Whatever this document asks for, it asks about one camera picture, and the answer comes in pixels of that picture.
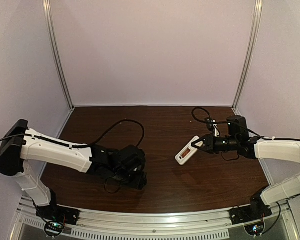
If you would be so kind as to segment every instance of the white wall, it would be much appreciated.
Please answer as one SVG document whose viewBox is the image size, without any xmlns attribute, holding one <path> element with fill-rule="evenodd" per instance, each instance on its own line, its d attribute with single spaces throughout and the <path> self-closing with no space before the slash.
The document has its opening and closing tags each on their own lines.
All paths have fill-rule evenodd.
<svg viewBox="0 0 300 240">
<path fill-rule="evenodd" d="M 231 106 L 254 0 L 51 1 L 74 105 Z"/>
<path fill-rule="evenodd" d="M 300 137 L 300 0 L 263 2 L 248 79 L 238 107 L 248 126 L 269 137 Z M 267 160 L 274 182 L 300 165 Z M 291 201 L 300 231 L 300 198 Z"/>
<path fill-rule="evenodd" d="M 55 136 L 68 109 L 55 68 L 42 0 L 0 0 L 0 138 L 21 118 Z M 39 172 L 42 164 L 35 164 Z M 6 240 L 21 197 L 0 175 L 0 240 Z"/>
</svg>

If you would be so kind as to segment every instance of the robotic arm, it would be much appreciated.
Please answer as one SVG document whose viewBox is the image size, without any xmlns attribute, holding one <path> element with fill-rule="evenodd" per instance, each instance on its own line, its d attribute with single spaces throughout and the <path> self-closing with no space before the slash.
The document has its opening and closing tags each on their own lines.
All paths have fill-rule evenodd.
<svg viewBox="0 0 300 240">
<path fill-rule="evenodd" d="M 57 205 L 56 194 L 34 173 L 29 164 L 31 160 L 72 168 L 106 181 L 113 179 L 138 190 L 147 184 L 145 153 L 136 146 L 117 150 L 63 141 L 28 128 L 28 121 L 21 119 L 2 141 L 0 173 L 14 178 L 33 199 L 39 217 L 58 223 L 75 225 L 79 211 Z"/>
<path fill-rule="evenodd" d="M 192 142 L 193 148 L 210 154 L 237 151 L 239 156 L 247 159 L 276 159 L 300 164 L 300 139 L 249 137 L 246 119 L 242 116 L 228 117 L 226 123 L 229 136 L 217 137 L 214 134 L 216 129 L 211 124 L 212 119 L 206 118 L 206 121 L 212 133 Z M 297 196 L 300 196 L 300 174 L 261 189 L 251 197 L 249 206 L 230 210 L 232 224 L 258 220 L 260 216 L 270 216 L 271 204 Z"/>
</svg>

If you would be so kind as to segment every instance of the vertical metal post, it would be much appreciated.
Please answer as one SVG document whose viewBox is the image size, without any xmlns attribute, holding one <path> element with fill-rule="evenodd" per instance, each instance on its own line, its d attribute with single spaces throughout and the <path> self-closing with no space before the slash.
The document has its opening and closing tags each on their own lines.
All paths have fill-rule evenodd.
<svg viewBox="0 0 300 240">
<path fill-rule="evenodd" d="M 60 84 L 62 87 L 62 91 L 63 91 L 64 97 L 65 97 L 67 106 L 68 106 L 69 110 L 72 110 L 74 108 L 74 105 L 71 100 L 71 96 L 70 96 L 67 82 L 65 79 L 65 74 L 64 74 L 61 60 L 60 60 L 57 39 L 56 39 L 55 29 L 54 29 L 54 23 L 53 23 L 53 18 L 52 18 L 52 13 L 51 13 L 50 0 L 43 0 L 43 8 L 44 8 L 44 13 L 45 13 L 46 24 L 48 27 L 48 33 L 49 33 L 49 38 L 50 38 L 50 43 L 51 43 L 52 54 L 53 54 L 53 58 L 54 58 L 56 71 L 59 76 Z"/>
<path fill-rule="evenodd" d="M 255 8 L 254 8 L 254 14 L 253 14 L 253 20 L 252 20 L 252 27 L 251 27 L 251 34 L 250 34 L 250 40 L 248 45 L 248 50 L 246 52 L 245 61 L 241 73 L 241 78 L 239 82 L 239 86 L 234 98 L 234 102 L 232 105 L 232 108 L 234 110 L 237 109 L 240 97 L 242 95 L 244 85 L 246 83 L 249 68 L 252 61 L 253 52 L 255 49 L 255 45 L 257 42 L 257 36 L 259 32 L 260 22 L 261 22 L 261 16 L 262 16 L 262 8 L 263 8 L 263 0 L 256 0 L 255 1 Z"/>
</svg>

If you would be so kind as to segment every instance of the small white object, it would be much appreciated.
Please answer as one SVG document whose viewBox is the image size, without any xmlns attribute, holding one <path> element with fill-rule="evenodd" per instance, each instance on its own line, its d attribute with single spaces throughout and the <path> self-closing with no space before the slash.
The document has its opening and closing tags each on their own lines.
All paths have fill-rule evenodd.
<svg viewBox="0 0 300 240">
<path fill-rule="evenodd" d="M 213 127 L 214 127 L 214 136 L 215 136 L 216 138 L 217 138 L 217 137 L 220 137 L 220 131 L 219 131 L 218 127 L 217 127 L 217 124 L 213 124 Z"/>
<path fill-rule="evenodd" d="M 191 146 L 191 143 L 198 140 L 200 137 L 195 136 L 190 142 L 175 156 L 175 160 L 180 164 L 184 165 L 197 151 L 198 149 Z M 201 147 L 204 143 L 198 142 L 196 146 Z"/>
</svg>

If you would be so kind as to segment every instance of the wooden table surface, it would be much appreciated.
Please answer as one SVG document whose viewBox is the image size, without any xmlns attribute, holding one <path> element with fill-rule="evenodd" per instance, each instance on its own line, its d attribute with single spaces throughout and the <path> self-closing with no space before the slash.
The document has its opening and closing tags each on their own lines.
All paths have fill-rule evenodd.
<svg viewBox="0 0 300 240">
<path fill-rule="evenodd" d="M 144 125 L 145 138 L 140 148 L 146 154 L 148 183 L 143 190 L 122 187 L 117 194 L 109 194 L 104 190 L 104 180 L 98 176 L 52 164 L 47 165 L 41 180 L 56 192 L 58 204 L 99 211 L 184 213 L 250 203 L 250 197 L 268 185 L 258 160 L 241 157 L 224 161 L 219 154 L 200 151 L 183 166 L 175 160 L 175 155 L 195 135 L 210 133 L 204 124 L 192 119 L 192 109 L 132 106 L 77 107 L 74 110 L 60 139 L 90 143 L 121 119 L 134 119 Z M 217 121 L 234 114 L 230 107 L 207 109 Z M 221 135 L 228 134 L 226 125 L 218 127 Z M 137 144 L 140 136 L 140 127 L 126 122 L 99 144 L 122 149 Z"/>
</svg>

